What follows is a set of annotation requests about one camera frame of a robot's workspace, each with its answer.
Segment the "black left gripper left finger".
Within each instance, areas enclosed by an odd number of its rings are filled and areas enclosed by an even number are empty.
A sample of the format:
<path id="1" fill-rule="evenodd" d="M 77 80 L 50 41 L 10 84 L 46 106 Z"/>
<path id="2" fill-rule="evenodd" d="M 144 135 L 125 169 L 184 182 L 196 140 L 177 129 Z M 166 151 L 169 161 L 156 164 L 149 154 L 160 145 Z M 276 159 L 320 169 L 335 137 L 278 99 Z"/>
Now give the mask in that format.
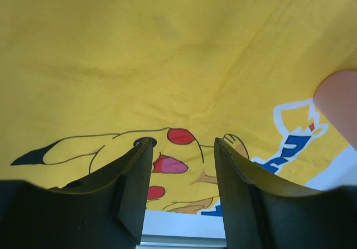
<path id="1" fill-rule="evenodd" d="M 140 244 L 153 158 L 145 138 L 63 188 L 1 181 L 2 248 L 135 248 Z"/>

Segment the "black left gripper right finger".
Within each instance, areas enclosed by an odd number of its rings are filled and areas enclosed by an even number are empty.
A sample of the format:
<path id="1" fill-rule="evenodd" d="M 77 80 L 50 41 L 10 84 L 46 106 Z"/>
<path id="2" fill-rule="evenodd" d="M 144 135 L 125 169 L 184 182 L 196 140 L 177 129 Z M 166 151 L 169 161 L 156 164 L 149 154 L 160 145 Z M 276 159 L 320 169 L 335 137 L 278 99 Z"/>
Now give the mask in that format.
<path id="1" fill-rule="evenodd" d="M 228 248 L 355 248 L 356 187 L 315 190 L 214 145 Z"/>

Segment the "pink plastic cup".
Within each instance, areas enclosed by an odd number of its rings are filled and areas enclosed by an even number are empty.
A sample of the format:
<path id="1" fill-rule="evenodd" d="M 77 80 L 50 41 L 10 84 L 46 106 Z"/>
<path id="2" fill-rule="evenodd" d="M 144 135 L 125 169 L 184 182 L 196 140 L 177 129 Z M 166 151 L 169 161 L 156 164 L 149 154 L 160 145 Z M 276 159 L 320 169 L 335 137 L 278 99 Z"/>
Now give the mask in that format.
<path id="1" fill-rule="evenodd" d="M 314 105 L 356 148 L 356 71 L 340 70 L 329 75 L 317 87 Z"/>

